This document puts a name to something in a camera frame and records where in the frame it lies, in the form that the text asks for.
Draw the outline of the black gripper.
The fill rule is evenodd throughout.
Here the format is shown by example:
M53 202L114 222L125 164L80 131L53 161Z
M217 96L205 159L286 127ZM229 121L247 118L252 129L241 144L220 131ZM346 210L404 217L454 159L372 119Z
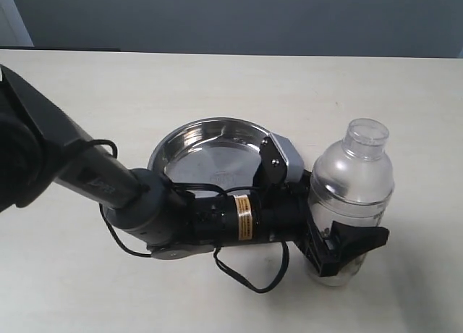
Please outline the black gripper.
M257 173L244 195L219 193L192 204L188 240L215 249L263 243L293 242L319 277L337 274L364 254L383 247L390 235L385 227L354 227L332 222L324 237L308 206L310 173L297 183L270 183Z

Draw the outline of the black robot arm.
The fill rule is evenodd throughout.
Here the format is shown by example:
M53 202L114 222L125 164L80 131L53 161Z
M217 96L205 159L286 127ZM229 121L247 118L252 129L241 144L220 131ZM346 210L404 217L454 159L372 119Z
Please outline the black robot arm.
M352 121L311 170L291 141L242 119L216 117L166 136L146 168L93 139L8 67L1 68L1 208L23 208L52 183L99 205L111 234L142 240L146 258L294 243L317 277L358 270L386 244L394 192L388 130Z

